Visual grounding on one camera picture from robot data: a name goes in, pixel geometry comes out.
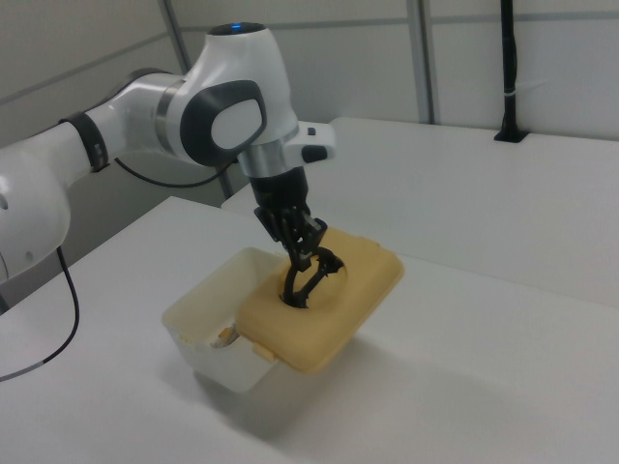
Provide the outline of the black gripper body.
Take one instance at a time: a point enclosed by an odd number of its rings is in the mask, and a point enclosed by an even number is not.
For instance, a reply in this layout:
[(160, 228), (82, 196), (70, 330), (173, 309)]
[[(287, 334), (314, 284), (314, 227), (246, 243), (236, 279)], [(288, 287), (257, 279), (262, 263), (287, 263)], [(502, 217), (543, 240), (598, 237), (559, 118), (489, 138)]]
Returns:
[(250, 177), (250, 184), (256, 203), (261, 208), (269, 211), (296, 208), (310, 213), (307, 204), (309, 186), (303, 167), (293, 168), (274, 177)]

